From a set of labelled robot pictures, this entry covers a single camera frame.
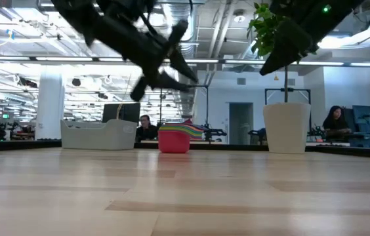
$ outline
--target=plant stem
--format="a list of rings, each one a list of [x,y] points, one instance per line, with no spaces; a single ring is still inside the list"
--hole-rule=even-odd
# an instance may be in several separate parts
[[[289,101],[289,68],[284,67],[284,102]]]

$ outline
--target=man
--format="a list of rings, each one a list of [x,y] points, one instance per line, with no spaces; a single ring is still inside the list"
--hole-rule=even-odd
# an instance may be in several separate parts
[[[137,128],[135,134],[137,142],[141,140],[153,140],[157,137],[157,127],[150,124],[150,117],[148,115],[142,115],[140,117],[140,123],[141,126]]]

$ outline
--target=woman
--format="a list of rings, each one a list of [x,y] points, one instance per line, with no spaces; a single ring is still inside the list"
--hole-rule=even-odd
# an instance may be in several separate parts
[[[323,128],[327,137],[338,137],[344,134],[350,134],[347,122],[341,116],[342,109],[339,106],[333,106],[329,110],[328,116],[323,122]]]

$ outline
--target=monitor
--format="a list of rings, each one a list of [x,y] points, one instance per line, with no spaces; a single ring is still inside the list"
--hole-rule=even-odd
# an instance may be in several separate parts
[[[102,122],[117,119],[117,111],[120,104],[105,104]],[[137,123],[140,120],[140,103],[122,104],[119,110],[119,119]]]

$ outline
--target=potted plant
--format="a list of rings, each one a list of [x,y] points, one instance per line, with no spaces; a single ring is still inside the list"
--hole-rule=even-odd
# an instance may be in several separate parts
[[[249,22],[248,34],[256,33],[252,52],[266,56],[274,48],[274,36],[284,16],[273,14],[267,3],[255,3],[254,19]],[[289,103],[288,67],[284,67],[284,103],[264,106],[264,122],[268,148],[274,153],[304,153],[310,117],[310,105]]]

